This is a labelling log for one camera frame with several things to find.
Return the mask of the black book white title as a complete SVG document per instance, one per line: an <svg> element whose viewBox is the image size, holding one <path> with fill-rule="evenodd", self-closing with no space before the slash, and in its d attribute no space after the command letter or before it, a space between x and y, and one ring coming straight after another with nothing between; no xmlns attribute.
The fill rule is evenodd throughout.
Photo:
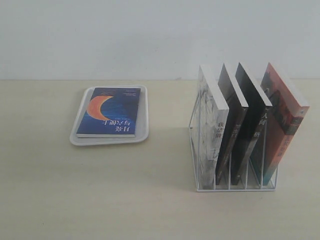
<svg viewBox="0 0 320 240"><path fill-rule="evenodd" d="M272 107L271 101L244 63L238 63L235 78L248 103L248 109L232 149L230 167L232 185L239 183L255 145L262 136L268 111Z"/></svg>

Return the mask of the dark brown book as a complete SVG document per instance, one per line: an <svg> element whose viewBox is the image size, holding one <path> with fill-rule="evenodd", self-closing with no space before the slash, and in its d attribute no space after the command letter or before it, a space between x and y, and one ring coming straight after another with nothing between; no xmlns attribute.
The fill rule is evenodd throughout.
<svg viewBox="0 0 320 240"><path fill-rule="evenodd" d="M249 107L240 85L227 63L222 66L218 86L227 102L229 112L215 169L215 183L217 185L220 183L225 168L230 161L234 144Z"/></svg>

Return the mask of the white rectangular tray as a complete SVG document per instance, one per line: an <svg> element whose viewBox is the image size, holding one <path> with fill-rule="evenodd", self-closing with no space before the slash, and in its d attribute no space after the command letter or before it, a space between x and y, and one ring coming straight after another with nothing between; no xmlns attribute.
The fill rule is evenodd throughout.
<svg viewBox="0 0 320 240"><path fill-rule="evenodd" d="M84 91L70 133L75 146L140 143L149 136L144 85L93 86Z"/></svg>

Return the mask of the blue moon book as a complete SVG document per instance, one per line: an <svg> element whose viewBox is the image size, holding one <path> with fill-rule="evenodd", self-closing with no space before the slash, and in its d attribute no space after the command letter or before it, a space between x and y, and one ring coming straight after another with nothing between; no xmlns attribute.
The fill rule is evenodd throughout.
<svg viewBox="0 0 320 240"><path fill-rule="evenodd" d="M76 131L78 138L134 138L141 89L96 87Z"/></svg>

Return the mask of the white grey book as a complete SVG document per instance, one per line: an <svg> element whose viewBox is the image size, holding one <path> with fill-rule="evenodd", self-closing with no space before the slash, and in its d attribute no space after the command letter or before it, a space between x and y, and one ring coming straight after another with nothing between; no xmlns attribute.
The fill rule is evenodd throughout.
<svg viewBox="0 0 320 240"><path fill-rule="evenodd" d="M200 93L200 179L203 189L213 189L229 107L209 65L199 66L198 89Z"/></svg>

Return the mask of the red orange book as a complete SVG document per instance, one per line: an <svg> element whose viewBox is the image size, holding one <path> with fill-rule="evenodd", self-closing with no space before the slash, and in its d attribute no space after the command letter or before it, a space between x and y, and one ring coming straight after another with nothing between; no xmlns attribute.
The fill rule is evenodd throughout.
<svg viewBox="0 0 320 240"><path fill-rule="evenodd" d="M267 117L263 164L263 185L266 186L310 105L291 79L270 62L260 86L272 103L272 108L269 110Z"/></svg>

